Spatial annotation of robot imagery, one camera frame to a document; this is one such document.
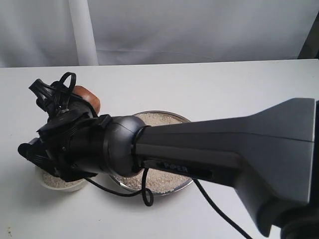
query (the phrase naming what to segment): white backdrop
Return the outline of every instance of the white backdrop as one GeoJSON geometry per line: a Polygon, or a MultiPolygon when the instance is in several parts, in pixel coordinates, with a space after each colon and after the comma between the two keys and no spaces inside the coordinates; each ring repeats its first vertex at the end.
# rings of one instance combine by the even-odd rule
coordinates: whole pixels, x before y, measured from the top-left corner
{"type": "Polygon", "coordinates": [[[0,0],[0,67],[297,58],[318,0],[0,0]]]}

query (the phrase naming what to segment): black cable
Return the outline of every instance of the black cable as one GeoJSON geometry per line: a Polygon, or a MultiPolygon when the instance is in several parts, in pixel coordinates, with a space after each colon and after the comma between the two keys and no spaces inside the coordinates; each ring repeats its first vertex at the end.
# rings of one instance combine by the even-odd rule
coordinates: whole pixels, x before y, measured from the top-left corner
{"type": "Polygon", "coordinates": [[[228,222],[234,229],[236,229],[244,238],[246,239],[252,239],[240,226],[238,226],[234,221],[232,221],[226,214],[223,213],[222,210],[219,209],[219,207],[213,202],[213,200],[209,197],[209,195],[206,193],[203,186],[199,183],[197,179],[193,179],[194,183],[204,196],[204,198],[207,200],[207,202],[210,204],[210,206],[220,215],[226,222],[228,222]]]}
{"type": "Polygon", "coordinates": [[[102,189],[103,191],[105,192],[108,192],[108,193],[111,193],[111,194],[114,194],[114,195],[117,195],[117,196],[120,196],[120,197],[134,197],[140,193],[142,193],[142,198],[143,198],[143,201],[145,203],[146,206],[150,207],[153,205],[153,202],[154,202],[154,195],[152,193],[152,191],[148,188],[146,188],[146,176],[148,174],[148,171],[149,169],[146,168],[144,169],[144,172],[143,172],[143,176],[142,176],[142,189],[141,190],[138,190],[134,193],[119,193],[119,192],[116,192],[116,191],[113,191],[111,189],[108,189],[108,188],[105,188],[103,187],[102,185],[96,183],[95,181],[93,181],[92,179],[90,178],[84,178],[86,181],[88,181],[89,183],[93,184],[94,186],[102,189]],[[148,192],[149,194],[149,197],[150,197],[150,200],[148,201],[147,199],[147,194],[146,192],[148,192]]]}

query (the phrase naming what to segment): white table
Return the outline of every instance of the white table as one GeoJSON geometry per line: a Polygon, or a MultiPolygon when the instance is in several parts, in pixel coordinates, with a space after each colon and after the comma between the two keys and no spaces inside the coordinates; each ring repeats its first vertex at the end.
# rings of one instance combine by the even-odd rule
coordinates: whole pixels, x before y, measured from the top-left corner
{"type": "MultiPolygon", "coordinates": [[[[139,196],[119,198],[93,185],[72,194],[42,188],[34,166],[17,152],[47,119],[28,87],[66,71],[75,72],[78,84],[101,99],[101,112],[113,116],[164,110],[197,121],[246,116],[294,97],[319,99],[318,60],[0,69],[2,239],[241,238],[195,185],[155,198],[151,208],[139,196]]],[[[116,186],[105,175],[98,181],[116,186]]],[[[263,238],[233,189],[203,185],[250,236],[263,238]]],[[[278,239],[279,231],[273,227],[270,237],[278,239]]]]}

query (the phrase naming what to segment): white tabletop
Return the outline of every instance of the white tabletop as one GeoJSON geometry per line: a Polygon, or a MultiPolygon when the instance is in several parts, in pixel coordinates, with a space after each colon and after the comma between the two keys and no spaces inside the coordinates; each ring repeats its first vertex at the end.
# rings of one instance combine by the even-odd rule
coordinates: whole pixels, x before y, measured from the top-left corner
{"type": "MultiPolygon", "coordinates": [[[[246,116],[294,97],[319,99],[319,61],[289,60],[146,66],[2,68],[0,238],[229,239],[241,236],[207,204],[195,185],[146,207],[87,185],[71,194],[42,188],[17,147],[36,136],[47,115],[28,90],[66,71],[94,92],[101,113],[170,111],[191,121],[246,116]]],[[[115,188],[106,175],[100,183],[115,188]]],[[[232,188],[203,182],[216,204],[253,238],[263,238],[232,188]]],[[[279,238],[272,228],[272,239],[279,238]]]]}

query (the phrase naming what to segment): metal bowl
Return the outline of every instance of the metal bowl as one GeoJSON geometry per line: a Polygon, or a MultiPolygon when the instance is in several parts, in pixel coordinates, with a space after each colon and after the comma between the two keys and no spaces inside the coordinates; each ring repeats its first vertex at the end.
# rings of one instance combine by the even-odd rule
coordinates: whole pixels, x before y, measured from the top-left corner
{"type": "MultiPolygon", "coordinates": [[[[168,115],[178,121],[181,121],[183,123],[186,123],[186,122],[190,122],[190,120],[186,119],[185,117],[183,116],[180,116],[180,115],[177,115],[177,114],[174,114],[172,112],[166,112],[166,111],[144,111],[144,112],[140,112],[140,113],[137,113],[137,114],[134,114],[134,116],[139,116],[139,115],[143,115],[143,114],[163,114],[163,115],[168,115]]],[[[125,185],[124,183],[122,183],[121,181],[119,181],[117,178],[115,178],[114,176],[110,175],[111,179],[117,184],[119,185],[120,187],[126,189],[127,191],[130,191],[130,192],[136,192],[138,190],[134,189],[134,188],[131,188],[127,185],[125,185]]],[[[185,187],[187,187],[188,185],[190,185],[191,183],[193,182],[192,179],[188,179],[186,182],[180,184],[178,187],[176,187],[174,190],[172,191],[169,191],[169,192],[165,192],[165,193],[158,193],[158,192],[153,192],[153,195],[154,196],[163,196],[163,195],[168,195],[168,194],[172,194],[172,193],[175,193],[185,187]]]]}

